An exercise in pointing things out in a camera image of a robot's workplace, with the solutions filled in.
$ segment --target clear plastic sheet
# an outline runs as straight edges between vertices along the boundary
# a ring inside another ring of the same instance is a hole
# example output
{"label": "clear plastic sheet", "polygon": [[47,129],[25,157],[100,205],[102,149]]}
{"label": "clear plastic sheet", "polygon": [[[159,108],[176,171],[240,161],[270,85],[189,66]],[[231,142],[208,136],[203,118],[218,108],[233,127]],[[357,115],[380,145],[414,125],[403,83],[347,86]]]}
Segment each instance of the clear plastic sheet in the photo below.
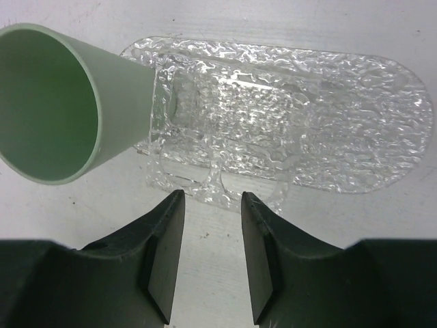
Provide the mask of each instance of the clear plastic sheet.
{"label": "clear plastic sheet", "polygon": [[152,129],[136,145],[147,183],[231,210],[244,190],[280,212],[290,184],[387,187],[432,134],[424,84],[385,58],[173,38],[122,56],[156,68]]}

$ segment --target textured plastic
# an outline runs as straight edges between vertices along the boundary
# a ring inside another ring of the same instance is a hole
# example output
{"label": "textured plastic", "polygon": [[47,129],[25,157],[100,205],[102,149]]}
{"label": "textured plastic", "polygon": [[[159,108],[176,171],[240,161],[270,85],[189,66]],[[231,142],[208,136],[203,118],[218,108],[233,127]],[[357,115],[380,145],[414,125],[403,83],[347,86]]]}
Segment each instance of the textured plastic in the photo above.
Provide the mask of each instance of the textured plastic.
{"label": "textured plastic", "polygon": [[156,124],[137,144],[147,181],[235,211],[244,190],[280,211],[295,186],[383,189],[418,166],[432,136],[424,84],[383,57],[177,38],[122,56],[157,70]]}
{"label": "textured plastic", "polygon": [[147,137],[155,69],[33,24],[0,31],[0,156],[71,182]]}

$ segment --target white surface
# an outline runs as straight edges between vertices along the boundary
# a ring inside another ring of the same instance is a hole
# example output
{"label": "white surface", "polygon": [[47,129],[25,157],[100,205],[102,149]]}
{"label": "white surface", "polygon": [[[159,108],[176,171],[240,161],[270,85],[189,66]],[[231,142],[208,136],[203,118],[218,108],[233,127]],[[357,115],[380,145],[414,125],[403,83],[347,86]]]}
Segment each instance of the white surface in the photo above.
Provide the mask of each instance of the white surface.
{"label": "white surface", "polygon": [[[0,0],[0,26],[46,25],[114,53],[145,36],[231,40],[381,55],[437,100],[434,0]],[[46,187],[0,163],[0,237],[82,247],[154,207],[142,156],[128,150],[72,184]],[[293,188],[287,218],[339,246],[363,237],[437,237],[437,139],[421,166],[367,195]],[[187,201],[170,327],[252,327],[240,218]]]}

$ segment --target black plastic part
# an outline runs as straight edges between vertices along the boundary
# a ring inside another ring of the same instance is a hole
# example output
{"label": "black plastic part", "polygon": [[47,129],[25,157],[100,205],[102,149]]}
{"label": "black plastic part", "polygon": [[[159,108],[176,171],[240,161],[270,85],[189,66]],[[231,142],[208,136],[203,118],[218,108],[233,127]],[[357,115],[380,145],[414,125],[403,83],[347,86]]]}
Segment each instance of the black plastic part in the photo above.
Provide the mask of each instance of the black plastic part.
{"label": "black plastic part", "polygon": [[260,328],[437,327],[437,241],[364,240],[340,249],[242,196]]}
{"label": "black plastic part", "polygon": [[0,242],[0,327],[164,327],[169,323],[185,196],[77,251]]}

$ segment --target light green tube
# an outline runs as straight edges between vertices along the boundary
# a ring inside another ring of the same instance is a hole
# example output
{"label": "light green tube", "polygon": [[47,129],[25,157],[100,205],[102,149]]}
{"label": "light green tube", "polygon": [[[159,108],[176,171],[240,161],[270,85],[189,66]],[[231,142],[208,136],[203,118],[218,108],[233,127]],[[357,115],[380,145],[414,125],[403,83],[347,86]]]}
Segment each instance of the light green tube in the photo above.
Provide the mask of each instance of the light green tube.
{"label": "light green tube", "polygon": [[0,157],[36,182],[79,178],[147,137],[154,77],[39,25],[0,30]]}

